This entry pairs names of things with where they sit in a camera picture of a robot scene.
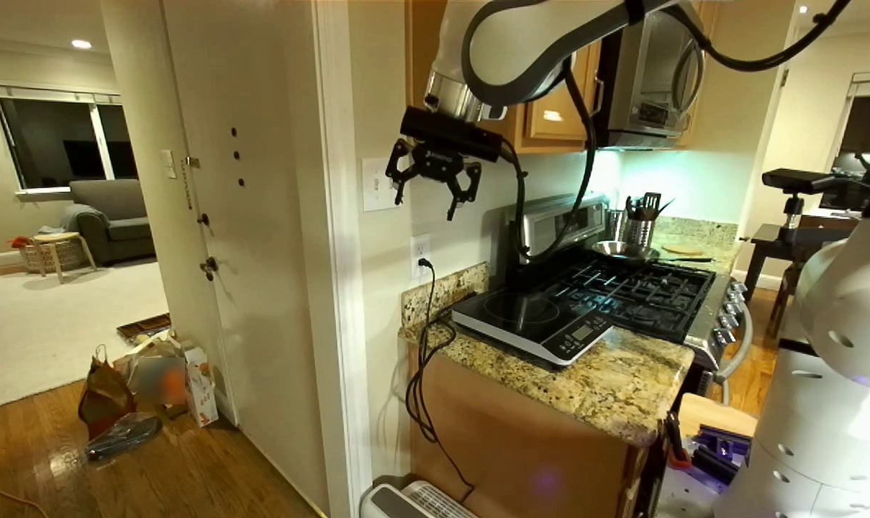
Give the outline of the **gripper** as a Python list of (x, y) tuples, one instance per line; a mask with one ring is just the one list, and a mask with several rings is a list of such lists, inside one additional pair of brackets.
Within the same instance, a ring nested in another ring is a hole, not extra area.
[[(445, 219), (451, 221), (461, 204), (476, 200), (482, 171), (480, 162), (466, 164), (460, 152), (442, 150), (441, 147), (429, 143), (417, 143), (414, 146), (400, 137), (394, 143), (391, 156), (386, 161), (385, 175), (395, 188), (396, 206), (403, 203), (406, 184), (412, 179), (445, 181), (452, 196)], [(466, 188), (462, 188), (458, 180), (458, 175), (462, 173), (468, 179)]]

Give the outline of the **wooden cabinet door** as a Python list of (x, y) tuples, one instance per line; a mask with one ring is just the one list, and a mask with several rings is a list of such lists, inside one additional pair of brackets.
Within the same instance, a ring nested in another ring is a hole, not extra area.
[[(596, 111), (596, 98), (602, 88), (598, 79), (601, 42), (579, 50), (575, 55), (572, 72), (579, 87), (583, 102), (590, 112)], [(584, 141), (587, 133), (576, 106), (561, 83), (552, 92), (530, 103), (526, 108), (525, 135), (535, 139)]]

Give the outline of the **black portable induction cooktop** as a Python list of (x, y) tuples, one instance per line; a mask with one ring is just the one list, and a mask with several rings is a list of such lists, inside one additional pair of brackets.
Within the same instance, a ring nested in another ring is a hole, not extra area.
[(615, 326), (596, 309), (504, 288), (462, 299), (450, 312), (452, 322), (472, 337), (550, 371), (571, 366)]

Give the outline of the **white door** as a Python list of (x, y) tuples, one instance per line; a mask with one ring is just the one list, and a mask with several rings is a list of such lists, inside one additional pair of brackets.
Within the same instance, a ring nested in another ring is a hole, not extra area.
[(274, 0), (163, 0), (194, 184), (242, 432), (329, 514)]

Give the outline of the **metal frying pan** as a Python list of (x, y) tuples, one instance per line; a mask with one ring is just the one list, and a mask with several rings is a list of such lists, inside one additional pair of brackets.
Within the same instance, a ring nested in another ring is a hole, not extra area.
[(589, 248), (600, 255), (628, 263), (713, 263), (715, 261), (713, 257), (662, 257), (658, 250), (622, 240), (600, 240)]

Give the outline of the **metal utensil holder with utensils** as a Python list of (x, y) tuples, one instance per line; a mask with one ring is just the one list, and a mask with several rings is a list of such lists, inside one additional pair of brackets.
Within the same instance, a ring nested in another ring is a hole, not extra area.
[(656, 220), (668, 209), (674, 198), (661, 202), (661, 194), (648, 191), (644, 196), (628, 196), (625, 200), (625, 241), (632, 245), (651, 248)]

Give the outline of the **stainless microwave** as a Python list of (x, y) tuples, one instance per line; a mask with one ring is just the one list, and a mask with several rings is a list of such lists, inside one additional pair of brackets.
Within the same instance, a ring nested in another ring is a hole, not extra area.
[(667, 10), (602, 40), (598, 112), (604, 150), (672, 150), (690, 125), (702, 89), (704, 50)]

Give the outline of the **stainless gas stove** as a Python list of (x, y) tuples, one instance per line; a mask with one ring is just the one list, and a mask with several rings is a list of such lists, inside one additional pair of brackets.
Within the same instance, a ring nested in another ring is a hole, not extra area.
[(743, 337), (740, 326), (731, 329), (736, 341), (721, 347), (713, 329), (725, 311), (731, 294), (732, 268), (740, 243), (730, 226), (695, 219), (662, 219), (665, 232), (655, 236), (653, 249), (662, 257), (681, 257), (663, 252), (661, 245), (677, 243), (702, 248), (713, 263), (628, 263), (600, 255), (590, 245), (605, 240), (605, 222), (610, 200), (601, 193), (587, 194), (576, 222), (570, 227), (554, 259), (546, 263), (556, 273), (557, 295), (577, 307), (598, 309), (617, 327), (646, 337), (664, 339), (691, 348), (694, 371), (714, 374), (734, 356)]

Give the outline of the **white printed paper bag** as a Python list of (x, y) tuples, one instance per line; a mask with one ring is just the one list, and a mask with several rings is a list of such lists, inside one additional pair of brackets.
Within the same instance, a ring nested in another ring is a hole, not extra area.
[(215, 382), (207, 354), (200, 347), (182, 348), (185, 368), (186, 406), (198, 427), (219, 419)]

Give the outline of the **grey sofa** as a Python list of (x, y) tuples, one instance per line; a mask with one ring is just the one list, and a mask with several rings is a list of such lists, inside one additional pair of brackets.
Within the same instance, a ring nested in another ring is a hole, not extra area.
[(97, 263), (110, 266), (155, 257), (138, 180), (71, 181), (69, 188), (72, 204), (64, 209), (62, 227), (83, 237)]

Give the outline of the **brown tray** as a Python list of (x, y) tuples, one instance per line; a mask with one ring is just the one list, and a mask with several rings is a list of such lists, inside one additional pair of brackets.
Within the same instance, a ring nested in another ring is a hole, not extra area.
[(146, 338), (152, 337), (162, 331), (171, 328), (171, 315), (166, 312), (136, 322), (129, 322), (116, 328), (116, 333), (125, 343), (137, 344)]

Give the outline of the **white heater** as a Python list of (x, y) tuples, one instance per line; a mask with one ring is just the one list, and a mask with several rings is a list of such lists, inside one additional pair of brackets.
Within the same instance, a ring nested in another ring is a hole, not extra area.
[(360, 518), (478, 518), (425, 480), (405, 488), (380, 484), (363, 497)]

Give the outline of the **dark wooden table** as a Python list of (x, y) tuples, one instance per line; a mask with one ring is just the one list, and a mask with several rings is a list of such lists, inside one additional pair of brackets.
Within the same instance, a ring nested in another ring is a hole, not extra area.
[[(799, 226), (805, 233), (816, 230), (817, 236), (837, 240), (849, 236), (858, 223), (859, 217), (804, 215), (799, 221)], [(790, 245), (790, 243), (780, 239), (780, 229), (781, 227), (778, 225), (763, 224), (753, 236), (744, 239), (753, 245), (753, 254), (748, 262), (744, 279), (745, 301), (749, 302), (753, 298), (754, 289), (761, 280), (761, 271), (763, 271), (767, 259), (789, 262), (783, 275), (780, 276), (780, 282), (776, 288), (777, 295), (766, 324), (766, 335), (771, 339), (776, 339), (781, 334), (784, 316), (789, 311), (790, 299), (796, 294), (805, 263), (820, 248), (826, 246), (826, 242), (818, 242), (817, 240), (806, 240), (806, 242)]]

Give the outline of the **woven basket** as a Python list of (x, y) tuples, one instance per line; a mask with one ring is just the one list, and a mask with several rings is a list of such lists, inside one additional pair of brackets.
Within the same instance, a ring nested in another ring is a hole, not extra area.
[(55, 274), (89, 265), (89, 259), (77, 239), (59, 242), (30, 242), (18, 249), (24, 267), (30, 273)]

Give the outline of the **wooden stool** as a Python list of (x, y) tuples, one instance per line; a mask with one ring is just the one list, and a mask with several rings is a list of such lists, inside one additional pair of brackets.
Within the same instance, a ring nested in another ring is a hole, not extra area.
[(46, 278), (47, 273), (53, 270), (60, 284), (64, 282), (63, 260), (62, 253), (59, 251), (60, 246), (64, 248), (76, 246), (82, 250), (89, 268), (93, 271), (98, 271), (98, 266), (92, 255), (85, 237), (79, 232), (58, 232), (53, 234), (37, 234), (30, 240), (29, 246), (25, 249), (27, 255), (32, 257), (34, 266), (43, 278)]

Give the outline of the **window with blind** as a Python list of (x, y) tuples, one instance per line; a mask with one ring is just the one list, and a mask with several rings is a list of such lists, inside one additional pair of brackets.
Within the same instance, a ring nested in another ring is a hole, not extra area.
[(119, 93), (0, 84), (0, 127), (24, 193), (138, 178)]

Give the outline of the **brown paper bag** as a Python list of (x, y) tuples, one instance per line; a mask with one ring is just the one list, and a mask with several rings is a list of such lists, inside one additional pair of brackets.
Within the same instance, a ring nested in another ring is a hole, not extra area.
[(119, 419), (137, 409), (135, 397), (122, 374), (108, 361), (106, 345), (93, 354), (77, 406), (77, 416), (86, 425), (87, 440), (102, 436)]

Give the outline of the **black plastic bag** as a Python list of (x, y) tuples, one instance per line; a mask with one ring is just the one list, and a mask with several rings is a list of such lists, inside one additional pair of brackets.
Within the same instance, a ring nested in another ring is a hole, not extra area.
[(158, 435), (162, 426), (161, 418), (155, 414), (132, 412), (90, 440), (83, 452), (91, 462), (110, 459), (149, 442)]

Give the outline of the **white wall switch plate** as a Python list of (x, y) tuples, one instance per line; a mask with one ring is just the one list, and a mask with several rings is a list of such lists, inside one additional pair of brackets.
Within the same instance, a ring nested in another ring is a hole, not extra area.
[(397, 187), (386, 176), (388, 158), (362, 158), (361, 193), (363, 212), (395, 209)]

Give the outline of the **white wall socket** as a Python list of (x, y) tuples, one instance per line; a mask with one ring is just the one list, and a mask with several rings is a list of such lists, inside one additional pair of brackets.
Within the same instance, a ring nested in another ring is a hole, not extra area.
[(430, 234), (412, 236), (409, 240), (409, 266), (411, 277), (417, 284), (422, 284), (429, 278), (429, 269), (420, 263), (422, 259), (428, 259), (429, 253)]

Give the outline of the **wooden wall cabinet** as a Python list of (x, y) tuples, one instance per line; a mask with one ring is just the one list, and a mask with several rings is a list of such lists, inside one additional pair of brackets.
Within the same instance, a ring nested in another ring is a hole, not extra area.
[[(598, 148), (688, 145), (707, 61), (685, 27), (661, 13), (579, 50), (573, 72), (593, 114)], [(479, 125), (508, 138), (521, 154), (578, 152), (587, 138), (564, 85)]]

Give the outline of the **window with white frame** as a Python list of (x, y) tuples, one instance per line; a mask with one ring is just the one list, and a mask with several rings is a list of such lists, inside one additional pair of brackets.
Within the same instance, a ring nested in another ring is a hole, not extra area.
[(848, 88), (830, 172), (848, 179), (822, 197), (820, 207), (859, 212), (870, 202), (870, 76), (853, 76)]

